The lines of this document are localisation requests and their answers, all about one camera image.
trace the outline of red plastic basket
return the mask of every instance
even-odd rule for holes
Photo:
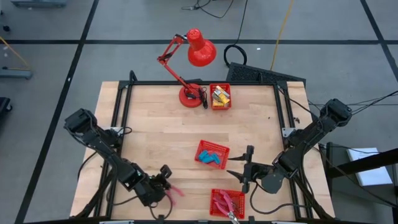
[[[225,92],[229,94],[229,106],[213,106],[213,92],[216,90],[216,86],[221,87]],[[232,96],[231,96],[231,86],[228,83],[220,83],[220,84],[210,84],[210,104],[211,109],[213,110],[228,110],[232,107]]]
[[[219,144],[215,144],[212,142],[208,142],[205,140],[200,140],[197,154],[195,155],[195,160],[198,162],[202,162],[199,160],[198,156],[203,152],[203,150],[207,150],[209,154],[215,153],[220,159],[220,164],[216,164],[215,162],[210,162],[206,165],[211,165],[215,168],[225,169],[226,161],[228,160],[229,148],[225,146],[220,146]]]
[[[238,219],[244,219],[244,193],[235,190],[224,190],[229,197],[232,199],[235,204],[234,214]],[[220,210],[218,210],[217,206],[214,204],[215,197],[223,198],[223,195],[220,194],[220,189],[212,189],[211,190],[211,201],[210,201],[210,215],[218,216],[218,217],[228,217],[224,215]]]

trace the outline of yellow cable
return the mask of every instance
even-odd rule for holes
[[[30,70],[30,65],[25,61],[24,58],[22,58],[1,36],[0,40],[14,53],[24,64],[27,68],[9,68],[11,70],[23,70],[23,71],[29,71]]]
[[[288,18],[288,16],[290,15],[290,12],[292,11],[293,2],[294,2],[294,0],[290,0],[289,9],[288,9],[287,12],[286,12],[286,16],[285,16],[284,22],[282,23],[282,27],[280,27],[278,39],[276,40],[276,44],[275,44],[274,56],[272,56],[272,63],[271,63],[271,68],[270,68],[271,71],[272,71],[272,68],[274,67],[274,62],[275,62],[275,58],[276,58],[276,53],[277,53],[277,51],[278,51],[279,40],[280,40],[280,37],[282,36],[282,33],[283,33],[283,31],[284,31],[287,18]]]

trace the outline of blue toy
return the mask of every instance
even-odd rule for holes
[[[198,159],[199,159],[199,161],[201,161],[201,162],[203,162],[205,164],[213,162],[213,161],[216,164],[220,164],[221,163],[221,161],[220,161],[220,159],[219,159],[217,154],[215,154],[215,153],[209,154],[209,152],[207,150],[203,150],[203,152],[201,152],[199,154]]]

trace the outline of wooden table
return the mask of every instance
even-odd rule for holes
[[[98,125],[109,127],[117,93],[118,82],[104,82],[99,93],[95,116]],[[308,108],[307,96],[303,83],[288,83],[291,99]],[[134,85],[127,126],[133,132],[124,138],[122,157],[136,162],[148,174],[157,174],[163,164],[169,165],[173,174],[169,181],[183,190],[185,197],[174,194],[176,206],[168,220],[226,220],[209,215],[211,189],[241,190],[239,181],[225,170],[195,162],[193,158],[201,139],[228,146],[229,157],[241,156],[246,146],[255,147],[253,162],[271,164],[283,150],[282,136],[275,106],[272,86],[232,86],[233,107],[228,111],[204,110],[202,106],[186,108],[178,100],[178,85]],[[121,103],[120,122],[123,103]],[[287,122],[284,100],[284,117]],[[294,117],[299,118],[297,128],[304,128],[312,122],[311,115],[292,103]],[[86,150],[85,158],[91,155]],[[244,162],[229,161],[226,169],[243,172]],[[100,181],[103,160],[95,156],[82,170],[77,185],[71,215],[77,214],[90,200]],[[334,211],[326,183],[320,155],[312,150],[305,155],[305,172],[311,183],[315,198],[319,204],[334,216]],[[301,191],[298,197],[302,202]],[[134,196],[119,183],[116,187],[115,202]],[[249,204],[250,193],[246,195],[246,214],[256,220],[295,220],[292,207],[281,208],[271,215],[256,213]],[[260,189],[254,198],[254,206],[261,211],[275,209],[282,203],[292,203],[289,181],[284,180],[277,194],[268,194]],[[105,203],[102,214],[105,214]],[[167,214],[170,202],[161,201],[155,214]],[[113,208],[112,219],[151,220],[149,209],[139,200],[133,200]]]

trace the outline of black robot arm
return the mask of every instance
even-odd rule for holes
[[[243,183],[242,191],[249,192],[249,183],[261,180],[262,188],[270,193],[276,194],[282,186],[284,178],[292,179],[302,190],[305,197],[312,195],[307,189],[306,183],[303,183],[296,175],[303,162],[303,156],[317,142],[326,136],[336,127],[345,126],[351,119],[351,109],[337,99],[330,100],[321,110],[320,117],[309,124],[304,129],[283,129],[284,144],[286,150],[281,152],[272,162],[272,165],[259,164],[252,162],[254,147],[248,146],[246,153],[240,157],[230,158],[233,161],[246,161],[243,174],[227,170],[230,174]],[[319,206],[315,200],[313,208],[320,217],[331,218]]]
[[[126,190],[134,190],[144,206],[161,201],[165,190],[171,188],[167,182],[172,174],[167,165],[156,176],[146,174],[137,164],[123,159],[114,149],[121,144],[121,137],[113,130],[103,130],[97,125],[94,115],[84,109],[73,113],[65,120],[64,128],[74,139],[95,150],[112,166],[112,173]]]

